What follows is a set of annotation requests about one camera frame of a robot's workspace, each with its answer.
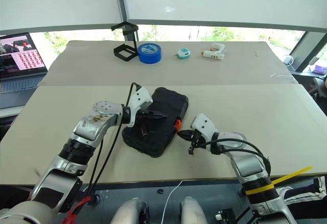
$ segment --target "orange tab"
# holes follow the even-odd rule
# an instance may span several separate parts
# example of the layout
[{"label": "orange tab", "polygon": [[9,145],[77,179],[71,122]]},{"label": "orange tab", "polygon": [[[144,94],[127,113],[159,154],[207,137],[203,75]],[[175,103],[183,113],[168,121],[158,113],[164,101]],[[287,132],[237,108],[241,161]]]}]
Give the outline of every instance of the orange tab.
[{"label": "orange tab", "polygon": [[176,129],[176,132],[179,132],[180,129],[182,128],[182,121],[180,119],[177,119],[175,124],[174,124],[174,127]]}]

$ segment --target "red zip tie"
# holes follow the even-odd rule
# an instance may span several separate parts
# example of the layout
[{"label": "red zip tie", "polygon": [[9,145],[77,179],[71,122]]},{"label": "red zip tie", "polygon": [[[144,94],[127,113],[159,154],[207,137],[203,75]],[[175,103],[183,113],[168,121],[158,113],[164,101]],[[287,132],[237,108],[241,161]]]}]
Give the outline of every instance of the red zip tie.
[{"label": "red zip tie", "polygon": [[74,224],[75,223],[75,218],[77,217],[76,214],[73,214],[74,210],[77,208],[77,207],[80,207],[81,205],[89,202],[91,200],[91,197],[90,196],[87,196],[85,198],[83,198],[76,206],[75,208],[73,208],[72,210],[70,210],[67,214],[67,217],[64,218],[62,221],[61,221],[61,224]]}]

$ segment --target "white cable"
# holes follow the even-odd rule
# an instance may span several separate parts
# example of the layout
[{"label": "white cable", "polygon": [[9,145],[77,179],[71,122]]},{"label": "white cable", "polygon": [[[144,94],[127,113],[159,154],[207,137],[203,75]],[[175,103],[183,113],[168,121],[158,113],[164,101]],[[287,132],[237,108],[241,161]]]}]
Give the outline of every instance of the white cable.
[{"label": "white cable", "polygon": [[169,200],[169,198],[170,198],[170,195],[172,195],[172,193],[177,189],[177,187],[175,187],[175,188],[173,189],[173,191],[171,191],[171,192],[169,193],[169,195],[168,195],[168,198],[167,198],[167,201],[166,201],[165,207],[164,207],[164,209],[163,209],[163,214],[162,214],[161,224],[163,224],[163,222],[164,222],[165,211],[166,211],[166,207],[167,207],[167,203],[168,203],[168,200]]},{"label": "white cable", "polygon": [[288,67],[288,66],[291,66],[291,65],[294,63],[294,58],[293,58],[293,56],[292,56],[292,55],[288,55],[288,56],[290,56],[290,57],[291,57],[291,59],[292,59],[292,62],[291,62],[290,64],[288,64],[286,67]]}]

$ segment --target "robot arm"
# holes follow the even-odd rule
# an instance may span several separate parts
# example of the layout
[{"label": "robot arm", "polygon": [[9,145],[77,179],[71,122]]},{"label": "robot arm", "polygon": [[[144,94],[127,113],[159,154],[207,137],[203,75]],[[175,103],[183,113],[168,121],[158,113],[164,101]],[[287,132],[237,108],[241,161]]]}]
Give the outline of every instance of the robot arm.
[{"label": "robot arm", "polygon": [[61,152],[36,184],[31,201],[10,209],[0,217],[0,223],[46,224],[52,223],[58,212],[67,212],[82,185],[79,176],[84,174],[108,128],[120,123],[132,127],[138,110],[151,103],[147,89],[139,86],[128,106],[108,101],[94,104],[92,112],[78,122]]},{"label": "robot arm", "polygon": [[212,154],[226,154],[230,158],[234,172],[249,198],[253,214],[259,218],[259,223],[267,223],[265,221],[269,220],[272,222],[268,223],[296,224],[283,198],[278,195],[271,184],[269,174],[260,157],[238,151],[239,149],[252,149],[247,144],[237,141],[246,141],[242,134],[219,132],[213,122],[204,114],[195,117],[191,128],[193,130],[184,130],[178,133],[183,139],[192,142],[189,154],[193,154],[194,149],[199,147],[207,149]]}]

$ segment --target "yellow zip tie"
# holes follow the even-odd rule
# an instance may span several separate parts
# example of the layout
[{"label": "yellow zip tie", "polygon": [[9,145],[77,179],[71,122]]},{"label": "yellow zip tie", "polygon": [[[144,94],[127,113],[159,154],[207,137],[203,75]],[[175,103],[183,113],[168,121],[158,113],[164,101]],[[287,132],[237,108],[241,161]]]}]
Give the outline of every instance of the yellow zip tie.
[{"label": "yellow zip tie", "polygon": [[285,175],[285,176],[283,176],[281,178],[278,178],[278,179],[272,181],[271,184],[269,184],[269,185],[266,185],[264,187],[258,187],[258,188],[252,189],[252,190],[248,190],[248,191],[245,191],[245,193],[246,193],[246,195],[251,195],[251,194],[256,194],[256,193],[259,193],[259,192],[264,192],[264,191],[273,189],[275,184],[286,181],[286,180],[288,180],[288,179],[290,179],[292,177],[295,177],[295,176],[297,176],[299,174],[302,174],[302,173],[304,173],[307,170],[310,170],[312,168],[313,168],[312,166],[309,166],[309,167],[300,169],[300,170],[298,170],[298,171],[296,171],[294,173]]}]

